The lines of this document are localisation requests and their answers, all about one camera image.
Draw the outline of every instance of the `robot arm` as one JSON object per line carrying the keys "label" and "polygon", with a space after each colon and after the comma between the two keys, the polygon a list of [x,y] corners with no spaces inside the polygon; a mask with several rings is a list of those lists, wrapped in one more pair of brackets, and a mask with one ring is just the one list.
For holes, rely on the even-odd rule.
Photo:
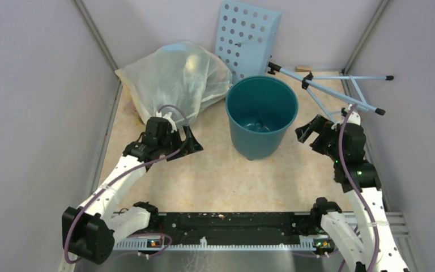
{"label": "robot arm", "polygon": [[[173,160],[203,150],[190,128],[184,126],[183,129],[187,135],[184,142],[179,131],[166,117],[151,117],[147,121],[146,131],[141,134],[142,140],[126,146],[114,170],[99,188],[77,209],[68,207],[63,213],[63,247],[65,248],[67,235],[71,235],[69,252],[101,264],[109,257],[115,243],[137,230],[146,228],[151,216],[150,211],[156,212],[155,207],[146,203],[131,208],[125,216],[113,219],[111,216],[137,179],[142,177],[151,164],[157,162],[162,155],[166,155],[167,160]],[[78,216],[83,207],[87,208]],[[69,233],[75,220],[74,230]]]}
{"label": "robot arm", "polygon": [[[345,116],[348,110],[349,108],[343,108],[342,115]],[[358,194],[353,190],[343,172],[338,151],[341,124],[342,122],[333,124],[318,115],[307,125],[296,129],[296,134],[301,143],[304,143],[312,132],[319,134],[310,146],[314,151],[327,155],[333,160],[335,181],[342,185],[345,195],[353,206],[361,238],[346,223],[339,206],[335,202],[328,202],[325,198],[317,199],[311,210],[314,225],[320,226],[332,238],[350,271],[366,271],[369,267],[374,253],[373,226],[377,226],[379,251],[373,271],[408,272],[408,267],[399,254],[389,228],[376,169],[364,159],[366,136],[361,127],[360,117],[353,112],[349,119],[344,131],[343,155],[351,177],[371,209],[375,223],[371,222]]]}

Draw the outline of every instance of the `floor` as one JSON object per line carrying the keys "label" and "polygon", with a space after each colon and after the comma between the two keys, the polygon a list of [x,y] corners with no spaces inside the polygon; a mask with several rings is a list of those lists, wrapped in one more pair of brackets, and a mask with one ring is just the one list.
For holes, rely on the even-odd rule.
{"label": "floor", "polygon": [[[338,75],[335,72],[314,74]],[[281,73],[276,77],[293,88],[299,110],[274,154],[263,160],[248,161],[233,148],[222,100],[200,114],[191,127],[204,151],[153,165],[136,181],[120,208],[149,201],[160,211],[168,212],[309,211],[316,198],[326,197],[337,202],[343,210],[352,210],[340,185],[333,180],[331,159],[309,147],[315,137],[311,136],[305,144],[296,139],[295,128],[323,113],[301,89],[300,82]],[[343,92],[339,80],[315,81]],[[330,111],[339,111],[346,105],[320,91],[313,91]],[[139,122],[129,94],[123,90],[100,183],[111,173],[125,146],[135,141],[143,130],[144,125]]]}

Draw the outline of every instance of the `white wall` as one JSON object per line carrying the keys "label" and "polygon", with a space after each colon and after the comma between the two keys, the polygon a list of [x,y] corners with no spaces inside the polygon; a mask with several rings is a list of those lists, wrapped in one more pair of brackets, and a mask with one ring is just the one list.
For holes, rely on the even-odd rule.
{"label": "white wall", "polygon": [[[240,0],[283,13],[272,59],[342,69],[379,0]],[[196,41],[214,52],[221,0],[85,0],[119,67],[163,45]]]}
{"label": "white wall", "polygon": [[351,74],[396,76],[361,84],[387,110],[364,116],[364,126],[389,205],[403,211],[425,271],[435,271],[435,1],[394,1]]}
{"label": "white wall", "polygon": [[116,95],[69,0],[0,0],[0,271],[55,271]]}

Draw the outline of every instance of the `plastic bag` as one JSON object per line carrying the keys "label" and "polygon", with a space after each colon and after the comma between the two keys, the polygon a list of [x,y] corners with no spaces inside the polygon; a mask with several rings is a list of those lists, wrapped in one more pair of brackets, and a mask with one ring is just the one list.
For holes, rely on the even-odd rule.
{"label": "plastic bag", "polygon": [[[226,96],[232,81],[231,71],[217,56],[189,41],[164,46],[116,74],[129,88],[144,123],[165,104],[179,107],[193,122]],[[163,109],[163,115],[168,112],[178,128],[185,124],[179,112]]]}

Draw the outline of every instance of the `teal bucket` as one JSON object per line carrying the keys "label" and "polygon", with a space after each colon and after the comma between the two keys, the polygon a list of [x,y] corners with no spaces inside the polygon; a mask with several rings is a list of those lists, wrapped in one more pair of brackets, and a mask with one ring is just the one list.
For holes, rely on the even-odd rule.
{"label": "teal bucket", "polygon": [[297,110],[296,94],[281,80],[250,76],[239,81],[226,97],[234,147],[248,160],[271,155],[296,118]]}

